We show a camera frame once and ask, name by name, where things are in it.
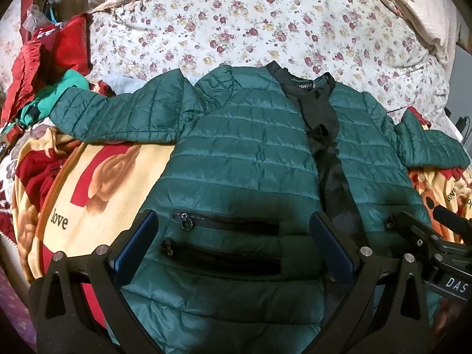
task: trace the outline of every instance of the pink flower pattern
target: pink flower pattern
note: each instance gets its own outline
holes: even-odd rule
[[[0,36],[3,89],[21,47],[16,10],[12,5],[0,23],[12,33]],[[395,119],[413,105],[435,127],[436,120],[445,124],[444,70],[379,0],[143,0],[124,5],[115,18],[95,14],[90,33],[91,80],[107,73],[150,80],[180,68],[196,81],[219,65],[277,60],[301,77],[330,72],[371,93]]]

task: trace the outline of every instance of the black mount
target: black mount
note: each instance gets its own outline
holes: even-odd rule
[[[464,241],[472,241],[468,235],[472,228],[466,224],[447,226],[462,231]],[[332,279],[345,289],[346,296],[302,354],[445,354],[451,348],[455,348],[455,354],[470,351],[470,345],[463,346],[465,351],[459,346],[472,339],[464,338],[472,337],[469,246],[444,241],[404,212],[395,215],[386,228],[410,245],[393,258],[379,257],[371,248],[357,246],[322,211],[312,214],[310,233]],[[30,311],[37,315],[39,354],[164,353],[120,292],[133,279],[157,231],[156,213],[146,210],[111,246],[100,245],[88,256],[54,254],[46,276],[30,289]],[[91,283],[119,345],[112,343],[92,317],[83,283]],[[385,288],[373,313],[377,285]],[[434,351],[430,347],[424,288],[453,301],[467,302]]]

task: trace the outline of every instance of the black zipper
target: black zipper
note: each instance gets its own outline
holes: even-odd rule
[[[203,271],[252,276],[280,274],[280,260],[276,258],[177,244],[172,238],[164,238],[160,246],[162,252],[173,260]]]
[[[172,218],[180,221],[182,229],[188,232],[195,227],[204,227],[235,233],[278,235],[278,222],[269,219],[230,217],[185,209],[174,209]]]

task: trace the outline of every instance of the purple fabric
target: purple fabric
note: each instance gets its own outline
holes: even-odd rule
[[[0,268],[0,307],[20,337],[36,350],[36,331],[31,323],[28,309],[18,298],[4,271]]]

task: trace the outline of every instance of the teal clothing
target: teal clothing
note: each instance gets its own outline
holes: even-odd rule
[[[58,82],[42,88],[36,93],[35,99],[23,107],[19,115],[19,123],[28,127],[48,117],[62,93],[72,86],[87,90],[89,88],[88,81],[83,75],[69,69]]]
[[[469,158],[457,141],[424,131],[409,111],[394,125],[368,93],[338,82],[330,103],[339,120],[339,159],[364,230],[377,254],[389,254],[404,244],[385,232],[390,215],[405,210],[430,224],[407,168],[465,168]],[[319,332],[323,262],[308,232],[310,215],[322,208],[318,172],[301,113],[266,68],[221,66],[195,86],[172,70],[114,98],[69,88],[50,118],[84,142],[176,142],[142,205],[159,215],[159,233],[122,290],[167,353],[295,354]],[[185,231],[182,210],[219,220],[263,219],[266,233],[205,221]],[[276,260],[279,270],[195,267],[163,252],[164,238],[200,252]]]

